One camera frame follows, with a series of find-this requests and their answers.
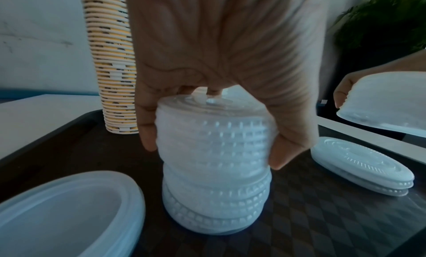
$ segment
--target wrinkled skin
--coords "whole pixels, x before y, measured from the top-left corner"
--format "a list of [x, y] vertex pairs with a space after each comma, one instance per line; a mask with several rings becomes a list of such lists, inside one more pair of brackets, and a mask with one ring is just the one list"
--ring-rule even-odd
[[142, 143], [157, 149], [157, 101], [240, 84], [264, 103], [280, 134], [269, 164], [279, 169], [318, 138], [315, 104], [325, 0], [127, 0]]

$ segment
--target stack of paper cups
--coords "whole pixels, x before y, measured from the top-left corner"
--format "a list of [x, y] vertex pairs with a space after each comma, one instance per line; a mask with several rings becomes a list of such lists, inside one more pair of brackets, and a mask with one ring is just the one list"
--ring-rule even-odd
[[106, 128], [116, 134], [137, 133], [136, 66], [126, 0], [82, 1]]

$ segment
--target dark table surface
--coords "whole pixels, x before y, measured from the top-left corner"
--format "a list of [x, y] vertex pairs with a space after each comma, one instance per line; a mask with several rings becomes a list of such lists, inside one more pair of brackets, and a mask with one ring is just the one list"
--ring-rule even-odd
[[414, 188], [400, 198], [371, 192], [320, 167], [307, 151], [273, 172], [270, 196], [252, 226], [228, 236], [200, 235], [179, 226], [164, 210], [158, 154], [145, 151], [137, 135], [107, 132], [102, 112], [96, 111], [0, 160], [0, 202], [60, 177], [114, 170], [131, 176], [145, 197], [145, 224], [134, 257], [423, 256], [425, 166], [319, 130], [321, 136], [359, 143], [405, 164], [416, 176]]

